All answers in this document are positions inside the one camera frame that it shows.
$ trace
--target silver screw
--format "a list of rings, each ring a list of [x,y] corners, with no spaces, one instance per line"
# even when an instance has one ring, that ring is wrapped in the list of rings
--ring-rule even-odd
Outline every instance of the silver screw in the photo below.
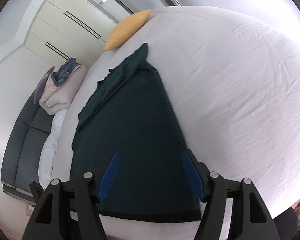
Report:
[[[251,179],[249,179],[249,178],[244,178],[244,179],[243,179],[243,182],[244,182],[245,184],[248,184],[248,185],[249,185],[249,184],[251,184],[252,181],[251,181]]]
[[[215,171],[210,172],[210,177],[216,179],[217,177],[219,177],[219,174]]]
[[[86,178],[86,179],[90,179],[92,177],[92,172],[86,172],[83,176]]]
[[[51,184],[52,184],[53,186],[58,185],[58,184],[59,184],[59,180],[58,180],[58,179],[53,179],[53,180],[51,181]]]

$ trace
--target electrical socket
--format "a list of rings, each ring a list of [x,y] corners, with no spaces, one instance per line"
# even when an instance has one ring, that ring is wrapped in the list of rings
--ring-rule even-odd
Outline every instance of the electrical socket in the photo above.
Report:
[[[31,217],[34,207],[35,207],[34,205],[26,204],[26,216],[27,217]]]

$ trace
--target gray headboard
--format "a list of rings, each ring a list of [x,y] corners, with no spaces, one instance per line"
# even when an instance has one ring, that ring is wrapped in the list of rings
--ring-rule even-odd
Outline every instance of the gray headboard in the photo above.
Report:
[[[1,168],[2,190],[34,202],[29,184],[39,182],[38,167],[43,144],[51,132],[53,115],[34,103],[34,93],[22,108],[12,129]]]

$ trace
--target cabinet door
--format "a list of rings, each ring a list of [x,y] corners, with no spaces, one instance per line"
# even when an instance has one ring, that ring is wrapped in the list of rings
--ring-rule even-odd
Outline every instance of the cabinet door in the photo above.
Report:
[[[38,17],[74,41],[95,58],[104,52],[106,43],[83,24],[52,3],[46,2]]]
[[[107,40],[115,23],[86,0],[48,0],[61,10],[68,12]]]
[[[79,64],[87,68],[90,68],[97,60],[78,44],[38,17],[34,21],[30,33],[47,43],[49,47],[59,51],[65,57],[75,57]]]
[[[58,51],[56,52],[52,48],[49,48],[44,41],[32,33],[29,33],[25,46],[51,65],[60,65],[67,60],[61,53],[59,54]]]

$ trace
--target mattress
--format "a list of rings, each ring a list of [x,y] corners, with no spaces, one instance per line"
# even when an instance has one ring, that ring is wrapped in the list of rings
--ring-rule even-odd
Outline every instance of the mattress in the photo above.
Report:
[[[144,42],[187,146],[226,179],[249,177],[272,217],[300,198],[300,47],[252,17],[214,7],[154,9],[119,49],[89,69],[65,117],[53,178],[69,179],[78,113],[109,69]],[[228,201],[220,239],[227,238]],[[108,235],[193,239],[199,222],[160,224],[103,217]]]

